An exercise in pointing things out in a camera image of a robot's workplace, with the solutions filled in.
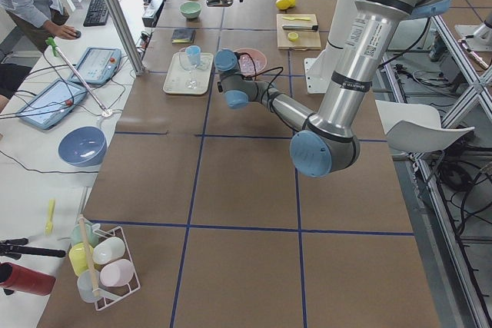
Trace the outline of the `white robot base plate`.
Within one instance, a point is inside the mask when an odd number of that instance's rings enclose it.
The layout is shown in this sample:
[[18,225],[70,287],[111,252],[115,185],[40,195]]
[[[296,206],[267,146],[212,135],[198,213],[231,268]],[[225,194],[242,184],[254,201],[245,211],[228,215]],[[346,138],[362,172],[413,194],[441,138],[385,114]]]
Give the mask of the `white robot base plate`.
[[324,71],[324,57],[304,59],[304,76],[308,94],[324,94],[330,78]]

